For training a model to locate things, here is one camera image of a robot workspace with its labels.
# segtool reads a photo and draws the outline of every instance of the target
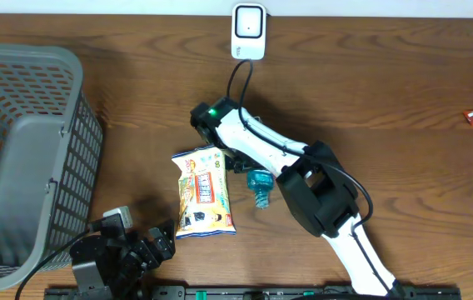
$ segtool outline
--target snack bag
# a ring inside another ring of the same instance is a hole
[[[179,223],[176,238],[236,234],[229,210],[226,164],[217,147],[178,153],[172,161],[181,169]]]

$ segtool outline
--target small plastic bottle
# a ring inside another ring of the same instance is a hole
[[[273,189],[273,176],[266,170],[253,170],[247,174],[247,186],[255,192],[255,206],[260,209],[269,205],[270,191]]]

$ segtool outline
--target gray plastic basket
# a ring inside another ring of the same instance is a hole
[[[0,45],[0,290],[86,226],[102,129],[81,86],[71,52]]]

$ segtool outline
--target black cable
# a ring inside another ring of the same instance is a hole
[[[43,261],[41,261],[31,272],[26,276],[26,278],[20,283],[20,286],[18,287],[17,290],[17,295],[14,297],[15,300],[20,299],[20,295],[22,295],[22,290],[26,286],[26,284],[29,282],[29,279],[35,275],[35,273],[38,272],[42,267],[44,267],[47,263],[49,263],[52,259],[54,259],[59,253],[63,252],[66,250],[68,247],[72,246],[78,239],[84,237],[90,232],[89,229],[85,230],[84,232],[79,233],[76,237],[62,245],[58,250],[56,250],[54,253],[50,254],[48,257],[44,258]]]
[[[385,284],[385,281],[382,279],[382,277],[377,272],[376,268],[374,267],[373,263],[371,262],[370,258],[368,257],[368,254],[366,253],[366,250],[362,247],[362,244],[359,241],[359,238],[355,233],[355,229],[357,227],[361,226],[362,224],[368,222],[370,220],[371,216],[373,215],[373,202],[371,200],[370,194],[364,188],[364,186],[362,186],[362,184],[360,182],[358,182],[352,175],[350,175],[346,171],[344,171],[344,170],[342,170],[342,169],[338,168],[337,166],[334,166],[330,163],[323,162],[322,160],[319,160],[319,159],[317,159],[313,156],[310,156],[310,155],[307,155],[305,153],[300,153],[298,151],[294,151],[292,149],[289,149],[289,148],[286,147],[286,145],[279,145],[276,142],[273,142],[272,140],[270,140],[269,138],[264,137],[263,135],[258,133],[255,129],[253,129],[252,127],[249,126],[248,122],[242,116],[242,107],[244,106],[243,105],[244,104],[244,96],[246,95],[247,86],[250,82],[251,75],[253,74],[253,61],[251,59],[246,59],[246,60],[243,60],[243,61],[239,62],[235,66],[235,68],[233,69],[231,77],[229,78],[229,83],[227,84],[227,97],[229,98],[229,92],[231,91],[231,85],[232,85],[233,78],[235,77],[235,74],[237,73],[240,66],[244,63],[249,63],[250,64],[250,71],[247,75],[246,82],[244,83],[244,87],[242,88],[242,92],[240,94],[240,100],[238,102],[238,117],[240,118],[240,121],[241,121],[242,125],[244,126],[244,128],[246,130],[249,130],[250,133],[253,133],[253,135],[260,138],[262,141],[264,141],[264,142],[270,144],[271,146],[283,151],[284,153],[295,155],[295,156],[298,156],[299,158],[309,159],[310,161],[312,161],[314,163],[319,163],[320,165],[322,165],[325,168],[330,168],[330,169],[334,170],[335,172],[339,173],[340,175],[342,175],[343,177],[345,177],[346,179],[351,181],[361,191],[362,195],[364,196],[364,198],[368,202],[368,213],[362,218],[362,220],[355,223],[351,227],[351,235],[355,239],[356,244],[359,246],[359,249],[361,250],[362,255],[364,255],[364,258],[366,259],[366,261],[370,265],[370,268],[371,268],[372,272],[374,273],[374,275],[377,277],[377,279],[382,284],[382,286],[385,288],[385,290],[388,293],[390,293],[390,289],[388,288],[388,286]]]

